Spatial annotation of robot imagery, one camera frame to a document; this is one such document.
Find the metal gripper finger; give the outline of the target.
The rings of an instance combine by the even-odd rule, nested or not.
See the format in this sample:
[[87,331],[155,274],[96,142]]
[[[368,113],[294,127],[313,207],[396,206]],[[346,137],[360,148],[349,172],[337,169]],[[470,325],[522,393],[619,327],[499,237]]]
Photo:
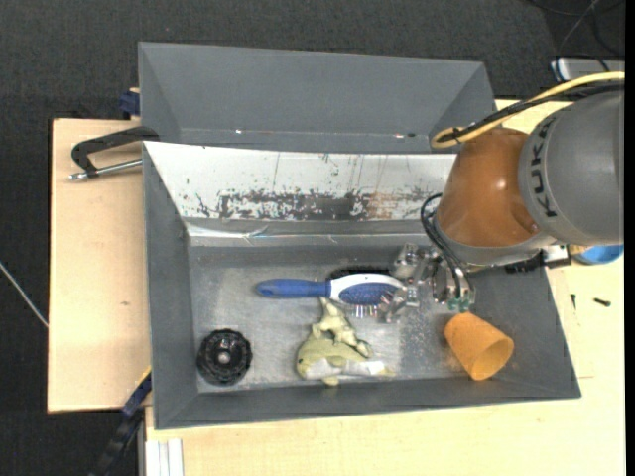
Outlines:
[[382,295],[379,303],[379,317],[386,323],[395,323],[410,310],[420,306],[419,289],[417,287],[401,287]]
[[428,250],[415,244],[405,244],[393,261],[393,277],[407,284],[423,279],[428,264]]

